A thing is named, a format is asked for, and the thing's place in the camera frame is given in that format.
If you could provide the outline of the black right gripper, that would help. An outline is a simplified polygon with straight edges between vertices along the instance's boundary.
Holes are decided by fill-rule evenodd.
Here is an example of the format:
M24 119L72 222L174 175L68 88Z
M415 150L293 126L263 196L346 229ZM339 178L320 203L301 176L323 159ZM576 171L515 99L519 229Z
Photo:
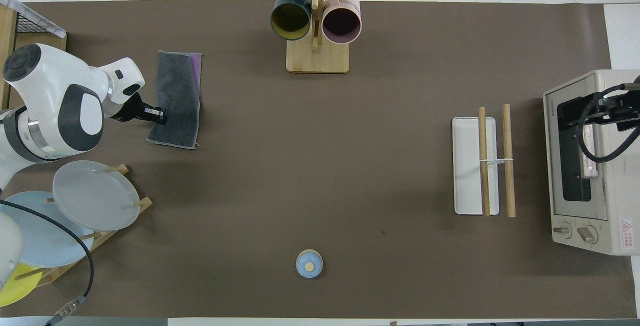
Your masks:
M557 117L562 119L562 129L577 127L583 119L582 113L590 102L591 98L574 98L567 102L560 103L557 107ZM595 105L585 116L585 125L615 124L617 131L626 131L639 125L640 112L640 92L628 91L623 95L615 95L604 98L602 102L605 116L601 113L601 103Z

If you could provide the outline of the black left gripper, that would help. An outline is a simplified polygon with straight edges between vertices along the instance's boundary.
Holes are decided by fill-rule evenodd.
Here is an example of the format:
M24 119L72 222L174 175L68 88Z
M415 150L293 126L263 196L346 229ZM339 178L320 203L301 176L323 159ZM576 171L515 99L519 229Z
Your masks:
M119 122L128 122L132 119L141 119L159 125L166 125L166 109L162 107L151 107L142 100L139 93L134 93L122 105L121 109L110 118Z

